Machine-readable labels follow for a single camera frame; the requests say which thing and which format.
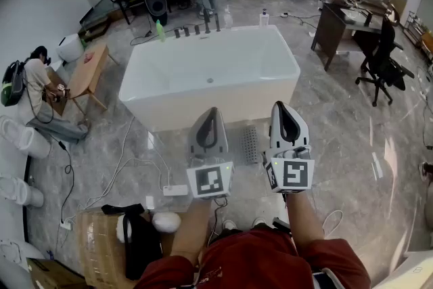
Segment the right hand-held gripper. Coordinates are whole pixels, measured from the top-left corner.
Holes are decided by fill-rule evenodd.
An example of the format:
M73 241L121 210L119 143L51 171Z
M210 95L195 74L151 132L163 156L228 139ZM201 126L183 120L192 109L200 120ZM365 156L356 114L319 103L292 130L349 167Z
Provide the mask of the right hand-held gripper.
M280 150L289 143L294 149ZM272 192L295 194L311 188L315 161L308 145L309 128L304 119L287 104L275 102L271 112L271 148L263 153L263 167Z

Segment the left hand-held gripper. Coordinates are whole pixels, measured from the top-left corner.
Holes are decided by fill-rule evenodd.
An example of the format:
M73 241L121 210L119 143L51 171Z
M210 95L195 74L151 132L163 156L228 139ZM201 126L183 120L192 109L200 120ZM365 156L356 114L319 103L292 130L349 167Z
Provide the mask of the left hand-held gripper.
M228 140L221 111L205 111L189 131L189 146L209 151L228 151ZM231 194L234 174L233 156L229 152L188 154L187 178L195 199L226 198Z

